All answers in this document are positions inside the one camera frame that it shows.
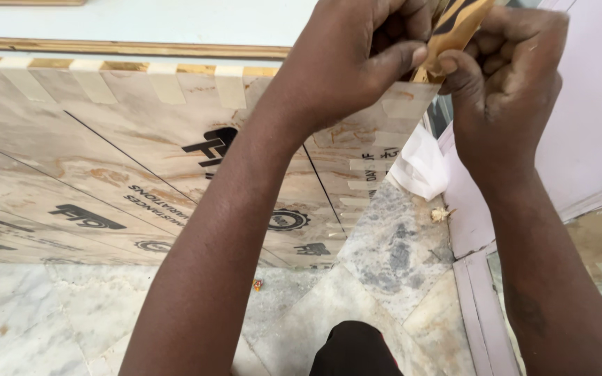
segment fingernail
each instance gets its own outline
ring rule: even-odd
[[[438,60],[438,64],[440,64],[440,68],[443,68],[443,73],[445,73],[446,76],[455,73],[457,70],[457,62],[450,57]]]
[[[426,60],[429,50],[427,47],[420,47],[413,52],[413,66],[420,66]]]

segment hand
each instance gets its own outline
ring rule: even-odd
[[[565,13],[494,7],[463,52],[439,55],[457,152],[486,198],[536,176],[536,148],[561,90],[556,67],[568,22]]]
[[[297,120],[305,140],[371,106],[426,58],[410,39],[430,36],[437,2],[320,0],[257,107]]]

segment forearm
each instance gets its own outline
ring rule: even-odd
[[[602,297],[539,176],[485,198],[527,372],[602,374]]]
[[[121,375],[227,375],[280,184],[303,137],[255,110],[141,310]]]

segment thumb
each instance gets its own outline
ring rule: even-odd
[[[484,114],[482,69],[470,55],[457,49],[440,53],[438,62],[446,74],[443,91],[452,94],[455,111]]]
[[[379,91],[378,97],[401,76],[420,66],[428,54],[423,42],[402,41],[370,58],[366,71],[372,85]]]

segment person's left hand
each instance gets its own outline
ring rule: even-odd
[[[438,0],[320,0],[258,107],[304,139],[374,104],[427,57]]]

